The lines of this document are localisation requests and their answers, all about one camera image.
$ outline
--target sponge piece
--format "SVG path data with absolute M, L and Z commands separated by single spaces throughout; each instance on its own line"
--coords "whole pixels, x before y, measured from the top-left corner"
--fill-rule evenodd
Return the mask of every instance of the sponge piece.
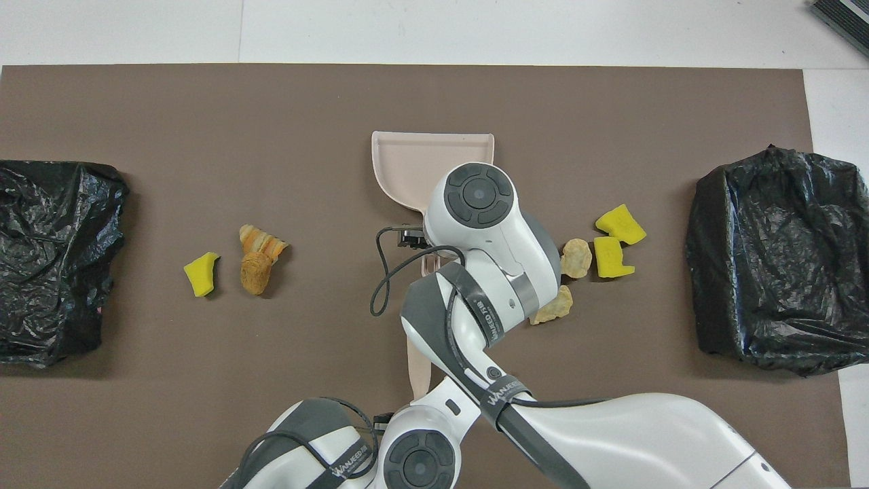
M 184 273 L 193 285 L 193 295 L 204 297 L 215 289 L 215 260 L 220 257 L 209 251 L 184 266 Z
M 624 204 L 601 216 L 594 226 L 629 245 L 635 245 L 646 237 L 646 232 L 634 220 L 634 216 L 631 216 Z
M 598 275 L 601 278 L 616 278 L 634 273 L 632 266 L 621 264 L 624 258 L 621 244 L 616 238 L 602 237 L 594 239 L 594 258 L 598 264 Z

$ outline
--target gray joint cap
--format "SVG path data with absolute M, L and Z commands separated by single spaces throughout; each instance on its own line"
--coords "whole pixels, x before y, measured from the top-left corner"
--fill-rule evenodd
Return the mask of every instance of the gray joint cap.
M 447 176 L 443 198 L 456 221 L 486 229 L 503 221 L 513 208 L 513 185 L 491 164 L 465 163 Z
M 383 461 L 388 489 L 449 489 L 455 455 L 443 433 L 413 430 L 402 434 Z

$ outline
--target black cable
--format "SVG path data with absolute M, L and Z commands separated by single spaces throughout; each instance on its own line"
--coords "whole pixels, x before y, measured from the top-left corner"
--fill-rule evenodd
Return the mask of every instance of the black cable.
M 511 404 L 524 405 L 526 407 L 576 407 L 578 405 L 592 405 L 599 402 L 608 401 L 610 398 L 590 398 L 590 399 L 574 399 L 568 401 L 529 401 L 525 399 L 510 399 Z
M 395 228 L 387 226 L 377 232 L 377 237 L 375 238 L 375 242 L 377 243 L 377 254 L 380 255 L 381 263 L 383 264 L 383 276 L 387 276 L 389 274 L 389 265 L 386 263 L 386 255 L 383 254 L 383 246 L 380 243 L 380 236 L 383 236 L 383 233 L 395 231 Z M 389 282 L 386 283 L 386 298 L 383 299 L 383 307 L 375 313 L 375 298 L 377 296 L 377 291 L 375 291 L 374 295 L 371 296 L 371 304 L 368 306 L 368 311 L 371 312 L 372 316 L 380 316 L 386 311 L 386 304 L 389 302 Z
M 353 474 L 349 475 L 347 477 L 347 479 L 358 479 L 358 478 L 362 477 L 363 475 L 371 472 L 371 469 L 373 469 L 375 467 L 375 465 L 377 464 L 377 453 L 380 451 L 380 441 L 377 439 L 375 426 L 371 422 L 371 419 L 368 416 L 366 416 L 365 413 L 362 412 L 361 409 L 359 409 L 355 405 L 350 404 L 349 402 L 345 401 L 344 399 L 326 398 L 326 397 L 324 397 L 323 399 L 335 401 L 336 403 L 347 407 L 350 411 L 355 412 L 360 418 L 362 418 L 362 421 L 364 421 L 365 425 L 368 427 L 368 432 L 371 433 L 371 439 L 373 440 L 372 443 L 374 444 L 374 452 L 371 455 L 371 461 L 368 462 L 368 466 L 366 466 L 365 469 L 363 469 L 359 472 L 354 472 Z M 296 443 L 299 444 L 299 446 L 303 446 L 306 450 L 308 450 L 308 453 L 310 453 L 317 460 L 317 462 L 320 462 L 320 465 L 324 469 L 329 470 L 329 468 L 330 468 L 329 463 L 326 461 L 326 459 L 324 459 L 322 457 L 322 455 L 313 446 L 311 446 L 310 443 L 308 443 L 307 440 L 303 439 L 298 434 L 291 432 L 291 431 L 288 431 L 288 430 L 273 430 L 271 432 L 266 432 L 266 433 L 260 435 L 259 437 L 257 437 L 253 442 L 250 443 L 250 445 L 248 445 L 247 450 L 244 451 L 244 455 L 242 455 L 242 461 L 238 464 L 238 471 L 236 472 L 234 486 L 237 489 L 241 489 L 243 487 L 243 486 L 239 486 L 239 484 L 241 484 L 242 481 L 244 481 L 244 479 L 245 479 L 245 475 L 246 475 L 245 472 L 248 470 L 248 462 L 249 462 L 250 456 L 253 454 L 253 452 L 256 450 L 256 448 L 263 441 L 270 439 L 270 438 L 274 438 L 274 437 L 289 438 L 289 439 L 295 441 Z
M 447 323 L 444 325 L 444 330 L 447 334 L 447 345 L 449 345 L 450 350 L 453 352 L 453 357 L 457 362 L 459 362 L 459 366 L 462 370 L 469 369 L 471 372 L 477 374 L 479 378 L 486 378 L 480 371 L 476 369 L 474 364 L 468 361 L 465 357 L 465 354 L 461 352 L 461 348 L 459 348 L 459 343 L 455 340 L 455 334 L 453 333 L 453 310 L 456 302 L 456 298 L 459 298 L 462 304 L 466 307 L 470 307 L 467 302 L 465 302 L 464 298 L 461 298 L 459 291 L 453 287 L 453 291 L 450 292 L 449 301 L 447 302 Z
M 400 265 L 396 266 L 392 271 L 390 271 L 389 265 L 387 265 L 386 263 L 386 255 L 383 254 L 383 247 L 381 246 L 380 242 L 380 237 L 388 231 L 396 231 L 396 229 L 392 227 L 385 227 L 377 232 L 377 238 L 375 239 L 375 242 L 377 243 L 377 253 L 380 255 L 381 263 L 383 264 L 383 272 L 385 275 L 383 277 L 383 280 L 381 280 L 381 282 L 377 285 L 377 288 L 375 288 L 374 293 L 371 294 L 371 302 L 368 304 L 368 311 L 374 317 L 382 315 L 383 312 L 386 311 L 387 305 L 389 304 L 389 280 L 402 268 L 410 265 L 416 259 L 422 258 L 430 253 L 445 250 L 455 253 L 456 256 L 459 257 L 462 266 L 464 266 L 465 264 L 465 254 L 462 253 L 460 249 L 456 248 L 455 246 L 450 246 L 448 244 L 441 244 L 438 246 L 432 246 L 431 248 L 427 248 L 426 250 L 416 253 L 414 256 L 404 260 L 404 262 L 402 262 Z M 381 306 L 381 308 L 375 311 L 375 301 L 377 300 L 377 296 L 380 295 L 380 290 L 383 288 L 384 285 L 386 285 L 386 297 L 383 299 L 383 305 Z
M 248 484 L 248 481 L 245 480 L 245 475 L 246 475 L 245 472 L 248 470 L 248 462 L 249 462 L 250 456 L 253 454 L 254 450 L 256 450 L 256 448 L 263 441 L 270 439 L 270 438 L 274 438 L 274 437 L 289 438 L 289 439 L 295 441 L 296 443 L 298 443 L 299 446 L 304 446 L 308 450 L 308 452 L 311 455 L 313 455 L 314 458 L 318 462 L 320 462 L 320 465 L 323 466 L 324 469 L 326 469 L 326 470 L 329 469 L 328 462 L 322 457 L 322 455 L 320 455 L 320 453 L 317 450 L 314 449 L 313 446 L 311 446 L 301 436 L 299 436 L 298 434 L 296 434 L 294 432 L 287 431 L 287 430 L 273 430 L 271 432 L 266 432 L 266 433 L 260 435 L 259 437 L 257 437 L 254 441 L 252 441 L 250 443 L 250 445 L 248 445 L 248 449 L 244 451 L 244 455 L 242 455 L 242 461 L 238 464 L 238 472 L 237 472 L 238 476 L 235 479 L 235 487 L 237 489 L 241 489 L 242 487 L 244 487 Z
M 365 467 L 363 470 L 361 470 L 359 472 L 353 472 L 351 475 L 348 476 L 348 479 L 358 479 L 358 478 L 362 477 L 363 475 L 371 472 L 371 469 L 373 469 L 375 467 L 375 465 L 377 464 L 377 453 L 380 451 L 380 441 L 377 440 L 377 431 L 375 429 L 375 425 L 374 425 L 374 423 L 371 422 L 371 419 L 368 416 L 366 416 L 364 412 L 362 412 L 361 409 L 350 404 L 349 402 L 345 401 L 344 399 L 338 399 L 338 398 L 324 398 L 324 399 L 329 399 L 331 401 L 335 401 L 336 403 L 348 408 L 350 411 L 355 412 L 360 418 L 362 418 L 362 421 L 365 421 L 365 426 L 368 427 L 368 432 L 371 433 L 371 440 L 372 440 L 372 444 L 374 445 L 374 453 L 372 453 L 372 455 L 371 455 L 371 461 L 368 463 L 368 466 Z

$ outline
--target black plastic bag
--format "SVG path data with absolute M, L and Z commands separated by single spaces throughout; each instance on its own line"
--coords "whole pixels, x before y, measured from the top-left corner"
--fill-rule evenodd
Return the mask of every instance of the black plastic bag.
M 108 165 L 0 160 L 0 362 L 45 367 L 100 345 L 128 193 Z
M 869 198 L 853 164 L 770 146 L 697 183 L 700 349 L 816 375 L 869 361 Z

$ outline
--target black strap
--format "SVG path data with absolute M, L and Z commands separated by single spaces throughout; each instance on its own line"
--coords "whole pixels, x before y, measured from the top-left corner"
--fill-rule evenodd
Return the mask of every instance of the black strap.
M 371 449 L 368 448 L 368 444 L 363 439 L 357 439 L 346 452 L 341 454 L 341 457 L 332 462 L 325 472 L 308 485 L 308 489 L 336 489 L 369 457 L 371 457 Z
M 486 397 L 480 399 L 480 411 L 483 418 L 491 423 L 495 429 L 498 429 L 498 417 L 507 407 L 507 404 L 520 392 L 531 393 L 516 377 L 512 375 L 499 377 L 486 388 Z
M 495 312 L 492 301 L 465 267 L 451 263 L 443 266 L 437 273 L 455 287 L 461 300 L 474 314 L 477 325 L 486 338 L 486 347 L 490 348 L 501 341 L 504 338 L 504 325 L 501 323 L 501 318 Z

